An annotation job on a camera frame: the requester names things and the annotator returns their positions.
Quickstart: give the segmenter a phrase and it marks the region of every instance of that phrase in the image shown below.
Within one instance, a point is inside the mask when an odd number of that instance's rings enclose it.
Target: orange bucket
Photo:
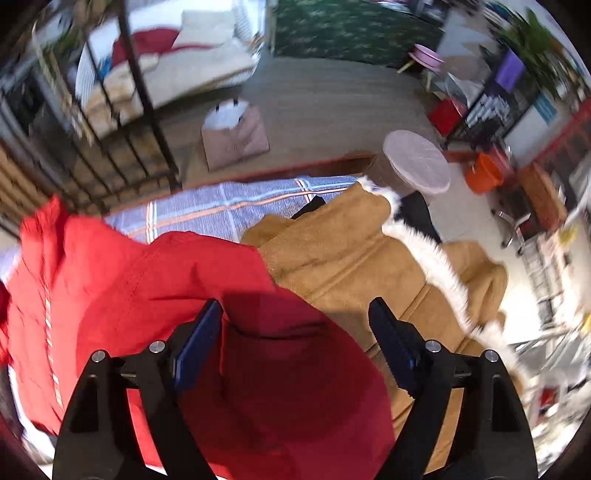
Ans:
[[[464,178],[471,191],[478,195],[498,187],[504,180],[499,167],[485,153],[478,154],[478,159],[472,164],[472,168],[465,172]]]

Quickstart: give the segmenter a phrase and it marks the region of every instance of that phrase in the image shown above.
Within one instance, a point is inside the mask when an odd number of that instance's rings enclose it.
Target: wooden floor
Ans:
[[[203,119],[218,102],[236,96],[258,105],[271,150],[210,172],[201,142]],[[338,158],[355,150],[378,153],[386,134],[396,129],[412,130],[437,142],[437,133],[426,118],[426,109],[431,108],[425,106],[427,100],[414,76],[398,75],[386,67],[267,54],[244,85],[180,99],[160,109],[158,116],[180,168],[183,187],[191,188]],[[134,130],[133,139],[150,169],[163,167],[153,137]],[[124,170],[134,165],[121,139],[107,140]]]

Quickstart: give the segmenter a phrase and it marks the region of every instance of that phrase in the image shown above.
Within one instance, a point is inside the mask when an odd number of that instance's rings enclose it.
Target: pink stool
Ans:
[[[423,47],[418,43],[414,44],[414,50],[409,53],[408,56],[410,57],[410,60],[398,71],[398,73],[404,72],[415,63],[420,63],[423,67],[429,70],[429,73],[427,74],[427,91],[430,92],[433,73],[439,72],[439,68],[441,68],[441,65],[445,60],[430,48]]]

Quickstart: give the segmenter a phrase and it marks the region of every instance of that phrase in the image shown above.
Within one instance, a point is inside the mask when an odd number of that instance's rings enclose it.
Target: metal screw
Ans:
[[[499,354],[496,353],[494,350],[487,350],[484,353],[484,356],[489,362],[496,362],[499,359]]]
[[[162,340],[156,340],[150,344],[150,352],[152,353],[160,353],[166,347],[166,343]]]
[[[94,363],[99,363],[102,362],[106,357],[105,351],[104,350],[97,350],[95,353],[92,354],[92,361]]]
[[[429,350],[431,353],[437,353],[441,351],[441,344],[436,340],[427,340],[425,347],[427,347],[427,350]]]

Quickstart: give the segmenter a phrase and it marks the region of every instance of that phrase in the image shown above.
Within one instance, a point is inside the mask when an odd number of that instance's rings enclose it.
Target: jacket sleeve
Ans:
[[[10,300],[10,294],[4,286],[4,283],[0,282],[0,367],[3,367],[8,363],[8,302]]]

